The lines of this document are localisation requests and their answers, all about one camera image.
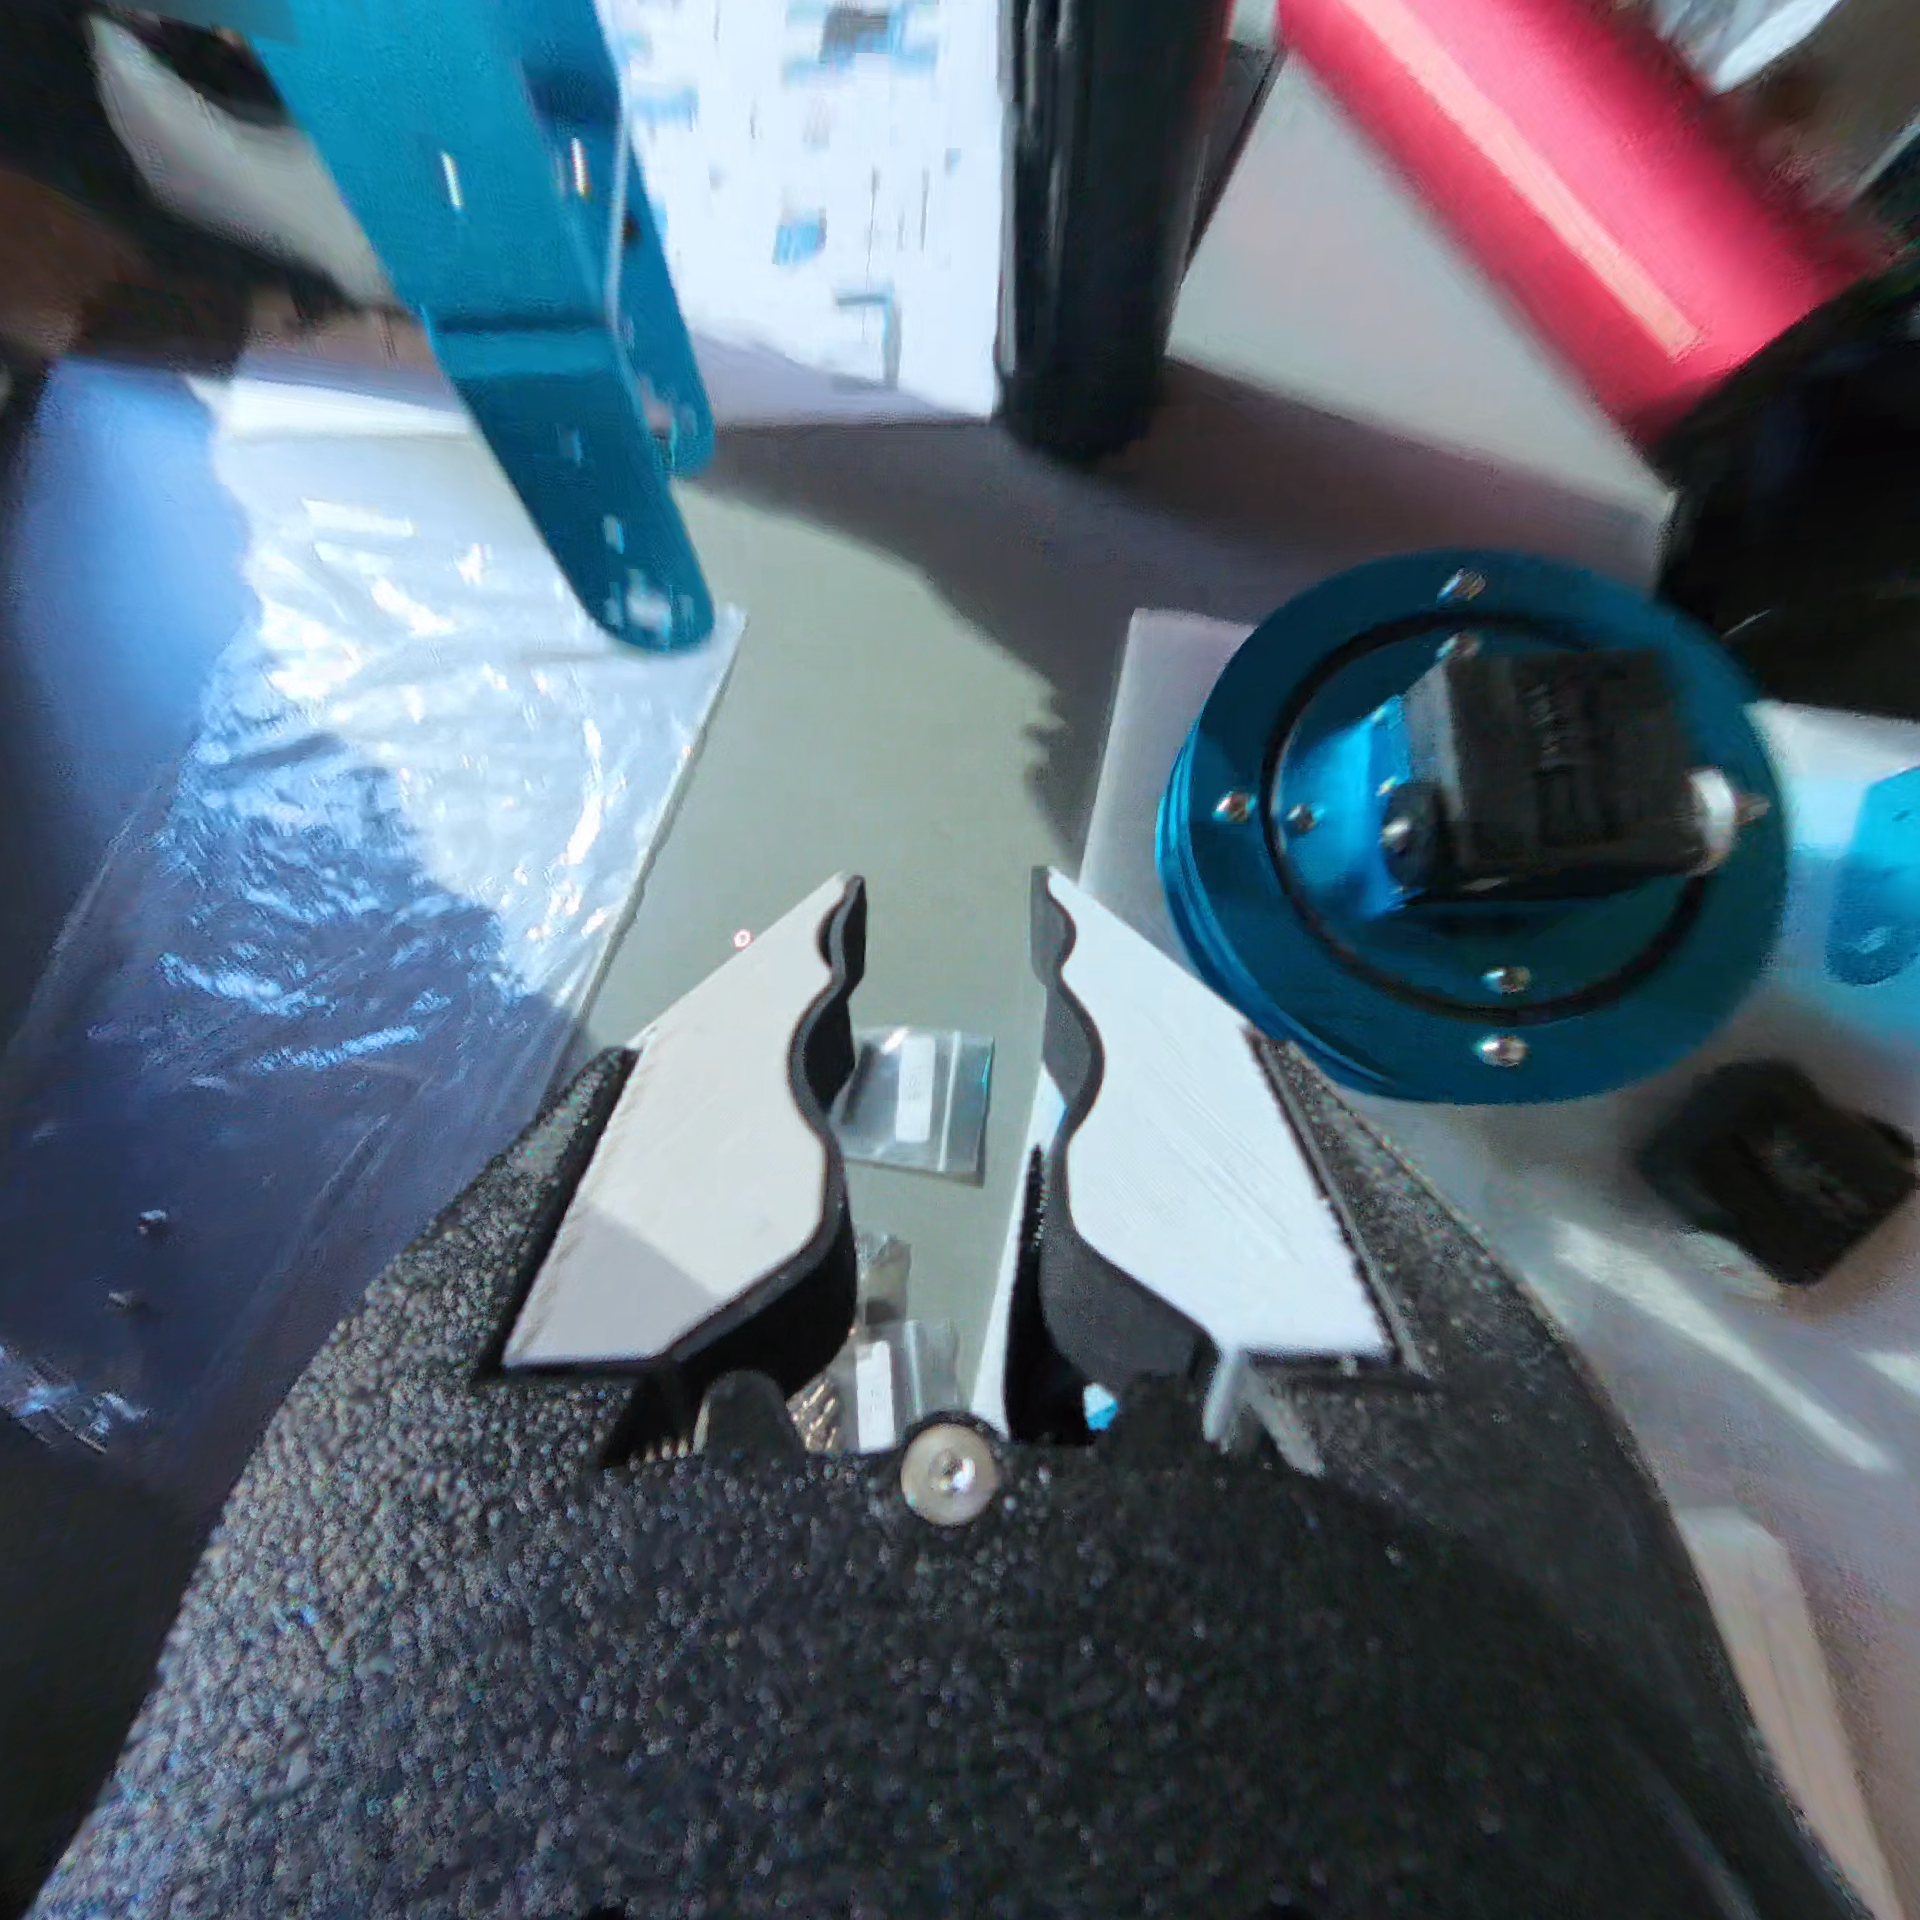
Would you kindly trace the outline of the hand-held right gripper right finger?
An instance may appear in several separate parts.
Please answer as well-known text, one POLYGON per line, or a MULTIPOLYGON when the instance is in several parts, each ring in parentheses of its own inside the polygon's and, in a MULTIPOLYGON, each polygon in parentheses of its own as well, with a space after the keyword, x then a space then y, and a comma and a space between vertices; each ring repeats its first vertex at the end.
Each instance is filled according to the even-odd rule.
POLYGON ((1269 1367, 1402 1353, 1252 1028, 1056 871, 1031 959, 1061 1100, 1029 1258, 1044 1343, 1118 1401, 1191 1386, 1208 1443, 1298 1443, 1269 1367))

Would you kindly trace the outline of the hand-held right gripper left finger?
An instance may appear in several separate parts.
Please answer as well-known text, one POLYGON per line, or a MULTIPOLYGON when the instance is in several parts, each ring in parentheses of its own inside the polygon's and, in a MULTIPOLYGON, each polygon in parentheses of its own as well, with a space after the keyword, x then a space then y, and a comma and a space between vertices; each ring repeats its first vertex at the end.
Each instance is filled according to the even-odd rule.
POLYGON ((626 1047, 506 1371, 802 1388, 843 1348, 856 1248, 829 1119, 866 919, 861 877, 824 881, 626 1047))

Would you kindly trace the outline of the blue metal bracket assembly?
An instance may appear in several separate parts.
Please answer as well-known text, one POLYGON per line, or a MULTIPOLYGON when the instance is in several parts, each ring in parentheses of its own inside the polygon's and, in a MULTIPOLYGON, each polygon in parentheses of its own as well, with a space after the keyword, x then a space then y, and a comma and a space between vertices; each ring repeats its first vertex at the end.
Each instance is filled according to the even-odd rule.
POLYGON ((166 9, 261 60, 582 610, 706 642, 674 482, 714 412, 596 5, 166 9))

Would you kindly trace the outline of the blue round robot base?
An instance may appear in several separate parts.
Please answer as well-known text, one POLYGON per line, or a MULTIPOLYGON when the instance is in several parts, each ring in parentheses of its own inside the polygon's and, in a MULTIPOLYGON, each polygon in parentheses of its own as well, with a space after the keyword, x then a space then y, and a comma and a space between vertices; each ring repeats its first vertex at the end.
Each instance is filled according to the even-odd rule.
POLYGON ((1610 1095, 1700 1051, 1786 925, 1791 835, 1759 692, 1643 593, 1427 549, 1292 597, 1221 671, 1158 803, 1156 868, 1207 986, 1346 1088, 1448 1107, 1610 1095), (1375 845, 1375 713, 1443 652, 1654 650, 1738 832, 1708 873, 1564 904, 1415 906, 1375 845))

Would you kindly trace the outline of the tiny clear zip bag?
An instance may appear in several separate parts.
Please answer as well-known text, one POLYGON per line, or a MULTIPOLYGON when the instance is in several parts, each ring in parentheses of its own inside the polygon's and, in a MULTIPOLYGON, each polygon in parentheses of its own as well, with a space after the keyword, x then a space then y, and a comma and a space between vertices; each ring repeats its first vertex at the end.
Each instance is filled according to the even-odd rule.
POLYGON ((959 1028, 864 1026, 831 1105, 846 1162, 981 1187, 995 1042, 959 1028))

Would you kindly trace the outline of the large clear plastic bag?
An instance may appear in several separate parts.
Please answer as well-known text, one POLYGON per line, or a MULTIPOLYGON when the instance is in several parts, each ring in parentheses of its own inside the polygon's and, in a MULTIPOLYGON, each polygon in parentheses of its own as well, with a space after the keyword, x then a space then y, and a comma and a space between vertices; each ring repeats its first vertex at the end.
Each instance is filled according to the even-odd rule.
POLYGON ((582 613, 440 395, 70 359, 5 507, 5 1424, 189 1452, 536 1111, 744 633, 582 613), (144 1241, 142 1210, 174 1233, 144 1241))

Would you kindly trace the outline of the white foam tray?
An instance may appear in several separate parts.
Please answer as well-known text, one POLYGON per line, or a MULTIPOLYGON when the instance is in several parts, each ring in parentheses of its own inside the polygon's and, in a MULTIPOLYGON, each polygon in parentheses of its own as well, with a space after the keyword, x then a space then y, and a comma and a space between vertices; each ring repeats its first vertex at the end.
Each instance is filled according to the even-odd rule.
MULTIPOLYGON (((1180 954, 1154 876, 1171 764, 1250 628, 1140 609, 1120 652, 1078 883, 1180 954)), ((1916 1916, 1916 1202, 1818 1288, 1668 1224, 1630 1164, 1720 1064, 1787 1058, 1850 1108, 1916 1138, 1916 962, 1875 988, 1826 975, 1839 842, 1916 728, 1762 708, 1791 781, 1787 954, 1708 1064, 1536 1108, 1335 1097, 1389 1144, 1589 1363, 1708 1575, 1746 1699, 1814 1831, 1883 1916, 1916 1916)))

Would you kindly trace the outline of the black servo motor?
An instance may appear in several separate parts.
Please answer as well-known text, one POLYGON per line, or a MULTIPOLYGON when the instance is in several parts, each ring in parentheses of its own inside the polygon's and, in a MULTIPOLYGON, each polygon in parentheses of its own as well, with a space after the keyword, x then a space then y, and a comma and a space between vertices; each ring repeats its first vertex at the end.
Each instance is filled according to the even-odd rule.
POLYGON ((1534 906, 1714 871, 1738 799, 1651 647, 1455 645, 1375 713, 1375 845, 1413 906, 1534 906))

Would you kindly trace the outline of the small black plastic part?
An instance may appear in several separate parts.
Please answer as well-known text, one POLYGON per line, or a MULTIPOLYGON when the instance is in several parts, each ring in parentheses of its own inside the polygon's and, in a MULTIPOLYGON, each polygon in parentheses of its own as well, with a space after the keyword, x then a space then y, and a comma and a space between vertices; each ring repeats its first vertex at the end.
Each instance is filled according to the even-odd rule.
POLYGON ((1823 1282, 1918 1188, 1902 1127, 1845 1108, 1786 1060, 1698 1076, 1643 1133, 1632 1167, 1678 1220, 1789 1289, 1823 1282))

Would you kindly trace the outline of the white instruction sheet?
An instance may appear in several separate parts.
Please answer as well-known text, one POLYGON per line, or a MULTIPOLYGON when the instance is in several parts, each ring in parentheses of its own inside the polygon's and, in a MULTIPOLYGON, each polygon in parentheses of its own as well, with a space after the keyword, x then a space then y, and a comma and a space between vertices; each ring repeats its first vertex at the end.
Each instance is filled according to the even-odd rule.
POLYGON ((995 416, 1003 13, 599 5, 717 426, 995 416))

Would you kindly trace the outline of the red cylindrical container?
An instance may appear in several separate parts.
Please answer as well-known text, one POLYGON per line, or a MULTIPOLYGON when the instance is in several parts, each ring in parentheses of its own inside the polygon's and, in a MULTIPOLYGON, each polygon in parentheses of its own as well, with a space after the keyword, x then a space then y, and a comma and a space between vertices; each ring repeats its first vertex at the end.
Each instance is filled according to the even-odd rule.
POLYGON ((1632 16, 1580 3, 1280 3, 1280 42, 1642 455, 1888 235, 1768 172, 1632 16))

